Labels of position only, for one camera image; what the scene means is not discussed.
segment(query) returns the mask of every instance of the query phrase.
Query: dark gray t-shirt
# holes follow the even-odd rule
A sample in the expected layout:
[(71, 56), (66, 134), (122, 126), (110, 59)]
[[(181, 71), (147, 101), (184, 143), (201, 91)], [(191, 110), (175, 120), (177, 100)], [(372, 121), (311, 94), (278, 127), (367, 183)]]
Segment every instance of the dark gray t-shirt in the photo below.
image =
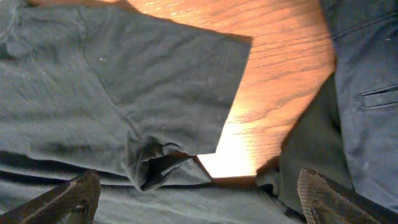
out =
[(95, 169), (96, 223), (293, 222), (190, 157), (215, 152), (249, 49), (112, 7), (1, 1), (0, 212)]

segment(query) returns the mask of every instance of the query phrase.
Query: pocket seam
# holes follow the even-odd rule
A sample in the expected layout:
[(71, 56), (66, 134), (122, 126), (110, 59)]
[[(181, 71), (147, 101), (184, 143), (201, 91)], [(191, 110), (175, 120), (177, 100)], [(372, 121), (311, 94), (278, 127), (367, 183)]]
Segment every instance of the pocket seam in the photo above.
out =
[(360, 104), (360, 108), (364, 109), (364, 110), (366, 110), (366, 109), (379, 109), (379, 108), (389, 108), (391, 106), (398, 105), (398, 99), (397, 99), (397, 101), (392, 101), (392, 102), (389, 102), (389, 103), (383, 103), (383, 104), (375, 105), (375, 106), (365, 106), (364, 105), (364, 101), (363, 100), (367, 96), (372, 96), (372, 95), (385, 93), (385, 92), (388, 92), (387, 90), (390, 90), (390, 89), (393, 89), (393, 88), (398, 88), (398, 83), (397, 84), (393, 84), (393, 85), (389, 85), (389, 86), (386, 86), (384, 88), (380, 88), (380, 89), (377, 89), (377, 90), (368, 90), (368, 91), (364, 91), (362, 93), (358, 93), (356, 98), (357, 98), (358, 103)]

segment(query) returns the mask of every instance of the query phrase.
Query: wood grain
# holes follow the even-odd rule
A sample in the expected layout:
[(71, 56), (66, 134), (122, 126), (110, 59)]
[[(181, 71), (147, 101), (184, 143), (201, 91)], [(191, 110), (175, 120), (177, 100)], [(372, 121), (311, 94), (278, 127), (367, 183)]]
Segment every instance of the wood grain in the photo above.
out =
[(212, 177), (255, 175), (278, 156), (282, 140), (334, 69), (317, 0), (109, 1), (182, 24), (254, 38), (217, 153), (199, 156)]

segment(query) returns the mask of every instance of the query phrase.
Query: wooden table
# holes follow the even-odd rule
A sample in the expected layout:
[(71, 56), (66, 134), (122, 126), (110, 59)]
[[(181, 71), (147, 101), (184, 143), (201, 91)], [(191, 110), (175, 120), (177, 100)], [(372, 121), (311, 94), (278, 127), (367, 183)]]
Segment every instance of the wooden table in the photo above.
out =
[(278, 156), (282, 140), (334, 69), (331, 40), (317, 0), (107, 1), (182, 24), (254, 38), (217, 153), (199, 156), (214, 178), (253, 176)]

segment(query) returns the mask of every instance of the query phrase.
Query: clothing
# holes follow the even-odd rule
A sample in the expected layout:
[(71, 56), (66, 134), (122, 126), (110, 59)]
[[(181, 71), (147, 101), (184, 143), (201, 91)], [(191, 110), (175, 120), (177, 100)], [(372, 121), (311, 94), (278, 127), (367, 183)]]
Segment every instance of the clothing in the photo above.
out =
[(398, 1), (322, 1), (337, 56), (343, 148), (357, 193), (398, 212)]
[(258, 173), (258, 185), (272, 184), (272, 192), (290, 208), (302, 213), (297, 193), (300, 171), (310, 168), (353, 189), (343, 151), (337, 107), (335, 75), (332, 74), (282, 144), (279, 169)]
[(249, 49), (112, 7), (1, 1), (0, 212), (95, 169), (95, 223), (295, 223), (191, 157), (215, 152)]
[(334, 77), (286, 138), (279, 170), (257, 179), (300, 213), (296, 183), (303, 168), (398, 212), (398, 2), (321, 5), (336, 50)]

